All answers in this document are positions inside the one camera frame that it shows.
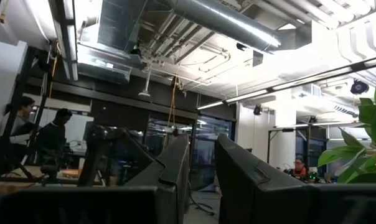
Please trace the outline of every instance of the vent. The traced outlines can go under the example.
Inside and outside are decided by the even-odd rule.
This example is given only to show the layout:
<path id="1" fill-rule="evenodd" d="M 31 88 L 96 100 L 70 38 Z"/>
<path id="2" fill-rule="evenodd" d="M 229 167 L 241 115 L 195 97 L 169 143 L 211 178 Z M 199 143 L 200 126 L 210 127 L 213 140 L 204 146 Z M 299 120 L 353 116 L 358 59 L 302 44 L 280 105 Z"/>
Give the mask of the vent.
<path id="1" fill-rule="evenodd" d="M 316 97 L 322 97 L 322 91 L 321 87 L 314 85 L 314 84 L 308 84 L 299 86 L 292 89 L 292 94 L 295 97 L 306 97 L 306 96 L 316 96 Z"/>
<path id="2" fill-rule="evenodd" d="M 340 113 L 351 115 L 353 118 L 358 117 L 358 114 L 354 110 L 350 110 L 350 109 L 346 108 L 345 106 L 335 105 L 333 107 L 333 110 L 340 112 Z"/>

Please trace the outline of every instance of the pillar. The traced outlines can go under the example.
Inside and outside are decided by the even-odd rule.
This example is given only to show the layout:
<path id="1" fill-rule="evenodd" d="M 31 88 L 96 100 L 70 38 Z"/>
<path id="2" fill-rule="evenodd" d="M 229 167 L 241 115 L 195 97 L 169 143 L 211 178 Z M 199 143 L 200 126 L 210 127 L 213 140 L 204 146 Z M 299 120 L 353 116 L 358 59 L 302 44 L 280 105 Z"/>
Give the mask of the pillar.
<path id="1" fill-rule="evenodd" d="M 279 91 L 275 95 L 275 126 L 296 124 L 296 108 L 292 102 L 291 90 Z M 271 140 L 270 165 L 282 169 L 284 164 L 292 167 L 295 157 L 296 132 L 278 132 Z"/>

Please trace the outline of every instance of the desk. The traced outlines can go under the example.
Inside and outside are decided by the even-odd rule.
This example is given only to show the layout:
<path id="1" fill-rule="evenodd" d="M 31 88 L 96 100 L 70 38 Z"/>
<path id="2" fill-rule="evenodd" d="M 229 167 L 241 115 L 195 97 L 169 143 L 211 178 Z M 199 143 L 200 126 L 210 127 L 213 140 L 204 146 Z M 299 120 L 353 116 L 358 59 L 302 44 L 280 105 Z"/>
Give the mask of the desk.
<path id="1" fill-rule="evenodd" d="M 25 168 L 33 175 L 33 177 L 36 177 L 36 178 L 45 177 L 45 175 L 41 173 L 39 166 L 25 166 Z M 4 174 L 3 177 L 14 177 L 14 178 L 21 178 L 21 179 L 27 178 L 26 175 L 23 173 L 23 171 L 21 169 L 13 170 L 9 174 Z M 61 172 L 58 173 L 57 178 L 60 179 L 60 180 L 70 180 L 71 179 L 71 178 L 62 176 Z M 95 182 L 100 182 L 100 178 L 99 178 L 98 175 L 95 177 Z M 12 194 L 14 192 L 24 190 L 28 187 L 33 187 L 33 186 L 40 186 L 40 184 L 25 183 L 25 182 L 3 182 L 3 181 L 0 181 L 0 195 Z M 76 185 L 75 184 L 63 184 L 62 187 L 76 187 Z"/>

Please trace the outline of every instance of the white wall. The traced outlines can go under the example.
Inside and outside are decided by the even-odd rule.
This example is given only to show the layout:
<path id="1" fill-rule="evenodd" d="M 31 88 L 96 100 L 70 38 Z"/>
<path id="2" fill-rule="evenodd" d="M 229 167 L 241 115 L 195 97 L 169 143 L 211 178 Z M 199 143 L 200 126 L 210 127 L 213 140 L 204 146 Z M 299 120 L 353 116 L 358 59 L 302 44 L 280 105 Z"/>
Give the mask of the white wall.
<path id="1" fill-rule="evenodd" d="M 19 42 L 17 46 L 0 42 L 0 120 L 2 109 L 9 102 L 15 77 L 25 56 L 27 44 Z"/>
<path id="2" fill-rule="evenodd" d="M 251 153 L 263 161 L 267 161 L 268 131 L 273 129 L 275 117 L 263 113 L 255 116 L 253 110 L 237 106 L 237 126 L 235 142 L 245 149 L 252 149 Z"/>

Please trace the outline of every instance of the exposed ductwork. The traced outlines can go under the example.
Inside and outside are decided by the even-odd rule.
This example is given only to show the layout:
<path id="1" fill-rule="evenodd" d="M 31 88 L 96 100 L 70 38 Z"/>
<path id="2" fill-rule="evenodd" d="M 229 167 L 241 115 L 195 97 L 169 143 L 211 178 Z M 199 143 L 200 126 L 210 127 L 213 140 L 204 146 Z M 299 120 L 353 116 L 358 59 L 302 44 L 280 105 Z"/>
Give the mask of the exposed ductwork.
<path id="1" fill-rule="evenodd" d="M 157 0 L 177 15 L 243 45 L 264 52 L 275 50 L 280 42 L 269 28 L 216 0 Z"/>

